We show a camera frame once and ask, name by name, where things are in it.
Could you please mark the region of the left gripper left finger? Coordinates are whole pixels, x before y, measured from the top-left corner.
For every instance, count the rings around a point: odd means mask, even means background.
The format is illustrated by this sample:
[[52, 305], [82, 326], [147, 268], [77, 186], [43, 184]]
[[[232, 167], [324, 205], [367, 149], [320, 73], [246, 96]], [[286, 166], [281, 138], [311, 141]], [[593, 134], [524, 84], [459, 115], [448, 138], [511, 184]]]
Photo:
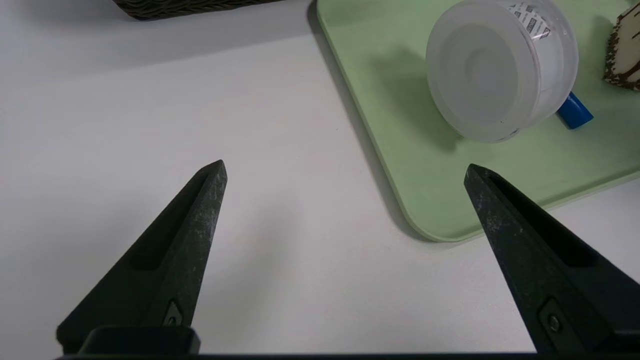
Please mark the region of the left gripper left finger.
[[196, 354], [192, 329], [226, 191], [222, 160], [199, 169], [62, 321], [66, 354]]

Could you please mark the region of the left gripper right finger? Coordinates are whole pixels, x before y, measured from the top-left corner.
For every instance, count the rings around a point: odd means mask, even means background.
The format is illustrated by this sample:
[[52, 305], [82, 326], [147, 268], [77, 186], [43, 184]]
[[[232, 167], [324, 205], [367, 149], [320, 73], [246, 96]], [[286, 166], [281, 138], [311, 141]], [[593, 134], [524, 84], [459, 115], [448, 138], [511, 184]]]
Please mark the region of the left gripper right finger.
[[470, 164], [464, 187], [538, 353], [639, 352], [633, 278], [498, 173]]

